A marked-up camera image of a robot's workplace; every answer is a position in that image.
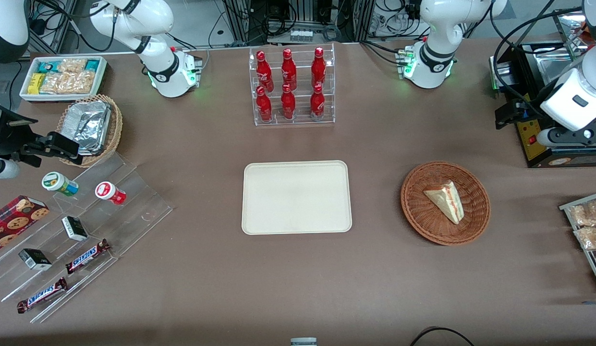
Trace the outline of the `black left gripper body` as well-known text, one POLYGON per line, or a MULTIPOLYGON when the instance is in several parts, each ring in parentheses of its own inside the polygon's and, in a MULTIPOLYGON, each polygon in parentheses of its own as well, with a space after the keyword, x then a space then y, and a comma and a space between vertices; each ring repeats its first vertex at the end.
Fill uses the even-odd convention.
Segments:
POLYGON ((500 130, 510 124, 534 121, 543 118, 543 114, 531 108, 528 101, 511 99, 495 111, 495 128, 500 130))

